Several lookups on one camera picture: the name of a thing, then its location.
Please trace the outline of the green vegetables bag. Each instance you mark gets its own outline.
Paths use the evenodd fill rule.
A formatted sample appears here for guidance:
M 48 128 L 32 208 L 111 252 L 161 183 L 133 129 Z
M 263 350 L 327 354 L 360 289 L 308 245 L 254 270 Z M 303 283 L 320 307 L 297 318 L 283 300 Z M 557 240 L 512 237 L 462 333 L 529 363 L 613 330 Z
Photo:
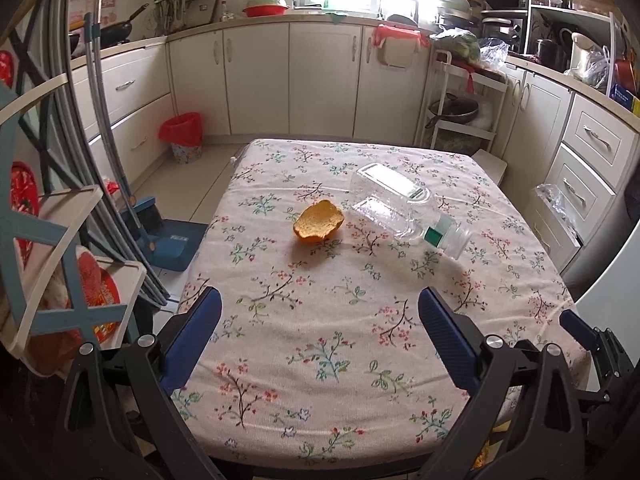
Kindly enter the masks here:
M 436 49 L 450 52 L 457 60 L 468 63 L 480 62 L 480 43 L 477 36 L 469 30 L 450 28 L 438 34 L 431 34 L 430 39 Z

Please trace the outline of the white blue shoe rack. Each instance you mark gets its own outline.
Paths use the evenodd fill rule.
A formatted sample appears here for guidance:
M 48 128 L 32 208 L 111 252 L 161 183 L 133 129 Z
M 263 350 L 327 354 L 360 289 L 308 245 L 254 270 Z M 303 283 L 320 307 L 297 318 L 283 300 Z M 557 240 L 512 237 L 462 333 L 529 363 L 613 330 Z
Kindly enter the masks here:
M 146 267 L 92 160 L 70 0 L 1 0 L 1 343 L 40 377 L 138 336 Z

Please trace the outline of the white rolling shelf cart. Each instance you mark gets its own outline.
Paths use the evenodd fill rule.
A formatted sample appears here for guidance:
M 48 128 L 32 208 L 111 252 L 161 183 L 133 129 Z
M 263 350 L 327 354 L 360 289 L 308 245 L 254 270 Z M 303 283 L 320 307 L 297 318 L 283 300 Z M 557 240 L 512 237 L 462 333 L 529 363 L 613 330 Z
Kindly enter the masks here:
M 468 154 L 477 148 L 489 151 L 508 90 L 501 70 L 456 60 L 446 50 L 433 51 L 414 144 Z

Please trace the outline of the red bag door hanger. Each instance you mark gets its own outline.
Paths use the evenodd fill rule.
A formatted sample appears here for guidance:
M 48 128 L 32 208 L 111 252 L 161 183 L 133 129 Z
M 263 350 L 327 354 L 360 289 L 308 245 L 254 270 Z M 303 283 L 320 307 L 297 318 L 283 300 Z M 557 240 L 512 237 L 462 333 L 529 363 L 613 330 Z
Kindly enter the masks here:
M 420 30 L 381 24 L 374 30 L 372 44 L 382 65 L 408 70 L 414 56 L 430 46 L 430 40 Z

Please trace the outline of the clear plastic bottle white cap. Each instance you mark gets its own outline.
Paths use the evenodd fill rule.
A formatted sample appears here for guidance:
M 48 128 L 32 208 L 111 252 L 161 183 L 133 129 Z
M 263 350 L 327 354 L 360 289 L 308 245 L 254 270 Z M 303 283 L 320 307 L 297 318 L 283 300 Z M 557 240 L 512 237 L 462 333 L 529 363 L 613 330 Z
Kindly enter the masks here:
M 360 167 L 352 175 L 349 205 L 398 240 L 424 240 L 453 259 L 462 255 L 472 235 L 438 208 L 429 188 L 379 162 Z

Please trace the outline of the clear bag on drawer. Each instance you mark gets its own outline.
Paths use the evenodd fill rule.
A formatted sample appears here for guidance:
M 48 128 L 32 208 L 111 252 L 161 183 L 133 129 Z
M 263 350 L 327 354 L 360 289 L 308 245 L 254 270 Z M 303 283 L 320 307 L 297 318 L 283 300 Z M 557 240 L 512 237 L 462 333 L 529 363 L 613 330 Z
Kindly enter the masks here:
M 546 218 L 546 226 L 551 230 L 551 225 L 558 226 L 579 246 L 582 240 L 576 230 L 574 212 L 568 206 L 565 195 L 555 184 L 541 183 L 530 191 L 532 198 L 536 198 L 536 208 L 539 215 Z

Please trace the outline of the red white covered basin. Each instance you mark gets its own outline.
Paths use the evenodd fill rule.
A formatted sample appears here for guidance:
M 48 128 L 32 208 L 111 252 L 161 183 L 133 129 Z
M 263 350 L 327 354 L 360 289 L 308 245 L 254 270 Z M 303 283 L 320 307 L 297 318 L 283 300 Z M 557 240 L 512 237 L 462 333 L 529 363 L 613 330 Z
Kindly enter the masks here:
M 243 12 L 248 18 L 262 18 L 283 15 L 286 10 L 288 4 L 285 0 L 247 0 Z

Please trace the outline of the small white wooden stool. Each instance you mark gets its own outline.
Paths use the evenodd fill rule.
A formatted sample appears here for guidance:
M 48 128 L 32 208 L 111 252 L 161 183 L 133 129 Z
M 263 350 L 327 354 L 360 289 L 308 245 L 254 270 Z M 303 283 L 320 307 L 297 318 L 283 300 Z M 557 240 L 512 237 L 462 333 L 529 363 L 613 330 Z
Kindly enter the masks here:
M 491 155 L 485 150 L 478 150 L 472 156 L 472 159 L 485 171 L 485 174 L 487 174 L 496 185 L 501 184 L 506 174 L 506 168 L 508 168 L 508 164 L 504 160 L 495 155 Z

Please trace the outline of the black wok on stove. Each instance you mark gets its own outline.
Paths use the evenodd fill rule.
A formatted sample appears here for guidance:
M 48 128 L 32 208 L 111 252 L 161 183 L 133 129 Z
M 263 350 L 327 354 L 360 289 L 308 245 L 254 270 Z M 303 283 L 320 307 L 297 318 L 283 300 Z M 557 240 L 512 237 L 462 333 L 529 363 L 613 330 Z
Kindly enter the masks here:
M 134 11 L 125 21 L 103 27 L 100 32 L 100 46 L 102 49 L 116 46 L 126 41 L 132 32 L 132 22 L 143 12 L 149 5 L 142 4 L 140 8 Z

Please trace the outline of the floral tablecloth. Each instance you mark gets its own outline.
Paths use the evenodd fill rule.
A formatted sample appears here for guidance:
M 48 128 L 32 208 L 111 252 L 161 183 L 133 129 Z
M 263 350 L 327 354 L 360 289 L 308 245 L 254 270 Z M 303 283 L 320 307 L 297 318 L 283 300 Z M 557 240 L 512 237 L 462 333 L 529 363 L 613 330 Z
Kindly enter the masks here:
M 379 162 L 429 188 L 472 232 L 450 259 L 350 209 L 352 174 Z M 318 243 L 293 224 L 329 200 L 345 220 Z M 211 456 L 288 469 L 355 468 L 431 452 L 468 397 L 450 380 L 416 303 L 432 286 L 507 344 L 589 359 L 562 330 L 573 304 L 525 220 L 474 160 L 417 148 L 257 140 L 244 151 L 196 254 L 180 307 L 219 290 L 221 320 L 172 396 Z

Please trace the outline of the orange peel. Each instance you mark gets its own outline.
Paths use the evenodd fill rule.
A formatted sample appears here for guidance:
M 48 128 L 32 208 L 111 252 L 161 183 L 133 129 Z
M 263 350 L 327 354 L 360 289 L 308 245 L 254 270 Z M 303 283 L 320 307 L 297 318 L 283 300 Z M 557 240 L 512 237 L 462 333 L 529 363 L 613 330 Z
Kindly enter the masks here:
M 345 220 L 341 209 L 329 200 L 309 206 L 293 224 L 295 235 L 303 242 L 318 243 L 330 237 Z

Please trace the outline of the black pan on cart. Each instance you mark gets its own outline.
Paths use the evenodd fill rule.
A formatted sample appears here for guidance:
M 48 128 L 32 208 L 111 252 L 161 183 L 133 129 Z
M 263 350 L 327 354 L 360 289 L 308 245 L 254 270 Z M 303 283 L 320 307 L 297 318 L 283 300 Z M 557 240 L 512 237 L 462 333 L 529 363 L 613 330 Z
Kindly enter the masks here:
M 473 99 L 462 98 L 447 92 L 442 100 L 431 102 L 428 110 L 433 114 L 427 123 L 427 127 L 431 128 L 440 120 L 460 125 L 469 124 L 477 118 L 480 106 Z

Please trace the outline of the blue dustpan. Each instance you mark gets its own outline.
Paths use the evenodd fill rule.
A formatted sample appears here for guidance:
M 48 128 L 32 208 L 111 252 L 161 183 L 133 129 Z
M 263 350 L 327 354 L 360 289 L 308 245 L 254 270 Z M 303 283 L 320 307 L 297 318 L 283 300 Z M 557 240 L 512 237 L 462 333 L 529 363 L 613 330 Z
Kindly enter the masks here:
M 174 272 L 190 266 L 208 229 L 206 223 L 163 218 L 153 196 L 122 208 L 120 215 L 146 261 Z

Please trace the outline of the metal counter shelf rack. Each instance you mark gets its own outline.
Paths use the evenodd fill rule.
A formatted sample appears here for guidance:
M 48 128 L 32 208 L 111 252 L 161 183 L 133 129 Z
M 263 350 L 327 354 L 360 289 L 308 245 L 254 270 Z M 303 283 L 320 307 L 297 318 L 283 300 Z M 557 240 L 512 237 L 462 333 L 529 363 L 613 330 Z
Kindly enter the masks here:
M 613 0 L 480 0 L 480 33 L 609 94 L 630 73 L 634 50 Z

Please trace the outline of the red lined floor bin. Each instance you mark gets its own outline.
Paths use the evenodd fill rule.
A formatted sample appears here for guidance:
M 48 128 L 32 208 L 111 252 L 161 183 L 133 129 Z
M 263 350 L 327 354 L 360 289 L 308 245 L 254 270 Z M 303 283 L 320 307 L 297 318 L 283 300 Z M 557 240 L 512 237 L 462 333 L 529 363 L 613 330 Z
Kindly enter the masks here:
M 160 126 L 158 137 L 169 144 L 178 164 L 195 162 L 202 156 L 202 116 L 191 112 L 168 119 Z

